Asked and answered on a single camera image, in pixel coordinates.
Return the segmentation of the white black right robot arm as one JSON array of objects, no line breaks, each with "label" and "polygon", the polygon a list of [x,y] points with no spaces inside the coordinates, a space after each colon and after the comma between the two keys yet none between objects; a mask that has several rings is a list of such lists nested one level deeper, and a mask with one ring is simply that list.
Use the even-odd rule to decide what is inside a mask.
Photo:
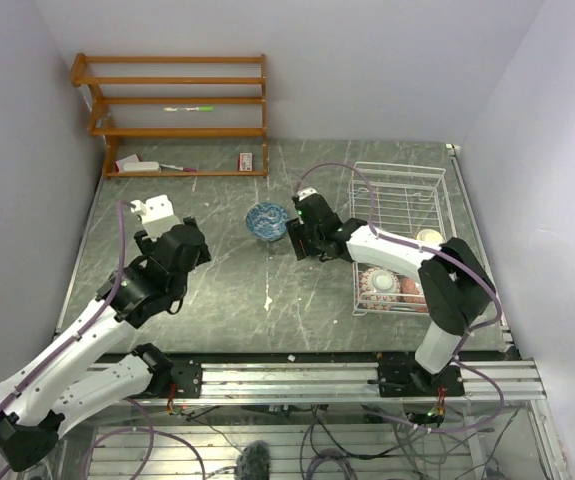
[{"label": "white black right robot arm", "polygon": [[456,237],[433,246],[350,218],[342,221],[316,190],[292,197],[297,217],[286,223],[296,257],[344,260],[402,274],[420,285],[431,323],[407,373],[417,394],[432,394],[462,348],[470,327],[497,303],[496,289],[468,244]]}]

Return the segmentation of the brown flower grid bowl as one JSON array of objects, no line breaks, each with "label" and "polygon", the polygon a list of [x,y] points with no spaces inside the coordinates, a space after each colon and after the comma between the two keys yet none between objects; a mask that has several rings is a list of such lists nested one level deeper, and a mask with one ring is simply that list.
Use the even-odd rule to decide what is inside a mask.
[{"label": "brown flower grid bowl", "polygon": [[417,232],[416,240],[430,245],[440,245],[444,242],[444,237],[440,231],[425,228]]}]

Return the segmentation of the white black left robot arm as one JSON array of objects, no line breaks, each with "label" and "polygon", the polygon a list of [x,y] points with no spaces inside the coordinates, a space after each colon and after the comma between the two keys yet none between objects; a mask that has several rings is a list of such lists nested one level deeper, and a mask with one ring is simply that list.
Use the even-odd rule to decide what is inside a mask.
[{"label": "white black left robot arm", "polygon": [[151,343],[114,366],[87,369],[150,318],[182,306],[189,273],[210,261],[196,220],[173,220],[160,236],[144,230],[141,252],[97,291],[78,319],[32,362],[0,382],[0,454],[14,472],[45,458],[71,429],[118,400],[168,394],[179,386],[173,362]]}]

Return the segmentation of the red diamond pattern bowl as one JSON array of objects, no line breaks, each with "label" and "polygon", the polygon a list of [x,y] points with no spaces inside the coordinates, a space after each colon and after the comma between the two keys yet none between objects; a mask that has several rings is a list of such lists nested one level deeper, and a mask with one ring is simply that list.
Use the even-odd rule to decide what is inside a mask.
[{"label": "red diamond pattern bowl", "polygon": [[427,313],[428,308],[422,285],[409,277],[403,277],[400,281],[400,285],[402,301],[409,304],[411,308],[418,313]]}]

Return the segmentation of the white bowl red diamond outside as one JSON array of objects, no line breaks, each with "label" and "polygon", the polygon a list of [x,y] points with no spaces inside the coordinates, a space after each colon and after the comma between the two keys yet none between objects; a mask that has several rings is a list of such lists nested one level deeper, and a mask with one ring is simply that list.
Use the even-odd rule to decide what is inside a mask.
[{"label": "white bowl red diamond outside", "polygon": [[401,294],[401,284],[396,274],[376,267],[361,273],[358,288],[358,306],[366,310],[391,311]]}]

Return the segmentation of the blue swirl pattern bowl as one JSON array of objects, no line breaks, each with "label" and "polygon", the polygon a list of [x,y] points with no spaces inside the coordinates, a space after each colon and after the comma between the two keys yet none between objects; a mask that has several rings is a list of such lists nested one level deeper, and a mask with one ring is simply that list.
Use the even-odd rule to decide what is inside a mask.
[{"label": "blue swirl pattern bowl", "polygon": [[247,229],[259,240],[274,242],[287,233],[288,211],[272,202],[261,202],[249,209],[245,217]]}]

